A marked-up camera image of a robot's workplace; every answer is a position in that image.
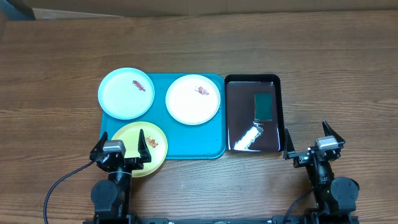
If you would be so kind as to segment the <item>white pink plate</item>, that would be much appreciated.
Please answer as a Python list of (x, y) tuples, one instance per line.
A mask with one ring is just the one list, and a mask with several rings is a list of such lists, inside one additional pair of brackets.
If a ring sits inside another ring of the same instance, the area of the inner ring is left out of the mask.
[(203, 75), (184, 75), (169, 86), (165, 104), (176, 121), (199, 125), (217, 114), (221, 105), (221, 93), (216, 84)]

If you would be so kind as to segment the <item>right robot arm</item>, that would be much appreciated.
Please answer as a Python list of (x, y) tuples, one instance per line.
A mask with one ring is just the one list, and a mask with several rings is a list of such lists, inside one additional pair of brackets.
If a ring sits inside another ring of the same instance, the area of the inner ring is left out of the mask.
[(306, 168), (311, 189), (296, 202), (300, 202), (310, 193), (314, 194), (317, 208), (305, 211), (302, 223), (357, 223), (358, 218), (351, 216), (356, 210), (359, 184), (347, 177), (335, 177), (330, 162), (341, 156), (346, 141), (331, 126), (322, 121), (325, 135), (315, 140), (315, 145), (306, 151), (294, 149), (288, 129), (284, 130), (285, 160), (293, 160), (295, 168)]

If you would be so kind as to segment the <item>green sponge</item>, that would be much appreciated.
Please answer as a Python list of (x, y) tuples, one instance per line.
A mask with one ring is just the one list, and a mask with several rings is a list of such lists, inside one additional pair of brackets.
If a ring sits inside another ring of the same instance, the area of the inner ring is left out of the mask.
[(254, 119), (257, 121), (272, 120), (272, 95), (270, 93), (256, 93), (254, 95)]

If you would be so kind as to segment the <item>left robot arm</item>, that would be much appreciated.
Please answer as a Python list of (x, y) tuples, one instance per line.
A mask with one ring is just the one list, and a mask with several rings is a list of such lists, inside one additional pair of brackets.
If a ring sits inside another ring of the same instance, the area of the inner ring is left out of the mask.
[(97, 182), (91, 190), (91, 201), (95, 206), (93, 223), (141, 223), (141, 219), (130, 209), (132, 171), (142, 170), (152, 160), (146, 144), (144, 131), (138, 135), (139, 157), (125, 158), (126, 148), (122, 140), (109, 140), (103, 133), (90, 152), (90, 160), (108, 173), (108, 178)]

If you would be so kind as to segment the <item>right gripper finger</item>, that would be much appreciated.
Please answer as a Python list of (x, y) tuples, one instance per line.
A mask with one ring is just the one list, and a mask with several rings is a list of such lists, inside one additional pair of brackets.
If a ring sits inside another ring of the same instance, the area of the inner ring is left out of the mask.
[(333, 136), (336, 139), (339, 146), (343, 146), (346, 143), (346, 141), (331, 128), (331, 126), (327, 123), (326, 120), (322, 121), (322, 126), (325, 136)]
[(290, 159), (291, 155), (295, 153), (295, 148), (294, 144), (292, 142), (292, 139), (290, 137), (289, 130), (287, 128), (284, 129), (284, 154), (283, 158), (285, 160)]

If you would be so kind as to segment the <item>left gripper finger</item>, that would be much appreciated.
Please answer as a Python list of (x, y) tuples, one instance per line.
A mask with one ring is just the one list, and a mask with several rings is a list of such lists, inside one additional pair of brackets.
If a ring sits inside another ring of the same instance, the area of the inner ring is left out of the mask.
[(149, 163), (152, 161), (152, 156), (151, 156), (149, 148), (147, 146), (143, 129), (140, 129), (140, 131), (139, 131), (139, 140), (138, 140), (137, 150), (140, 154), (140, 159), (141, 159), (142, 163)]
[(103, 150), (103, 146), (105, 142), (108, 140), (108, 133), (105, 131), (100, 137), (99, 141), (96, 143), (94, 148), (91, 150), (91, 153), (101, 152)]

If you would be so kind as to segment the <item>yellow plate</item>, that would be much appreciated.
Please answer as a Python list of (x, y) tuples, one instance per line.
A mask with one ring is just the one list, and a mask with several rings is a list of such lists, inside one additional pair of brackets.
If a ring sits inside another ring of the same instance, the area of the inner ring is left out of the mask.
[(138, 121), (123, 126), (112, 137), (112, 140), (122, 140), (124, 143), (126, 148), (125, 158), (139, 156), (138, 137), (141, 129), (144, 132), (152, 160), (149, 163), (144, 163), (142, 170), (133, 170), (132, 176), (134, 178), (144, 177), (155, 172), (165, 161), (168, 151), (168, 142), (164, 132), (152, 123)]

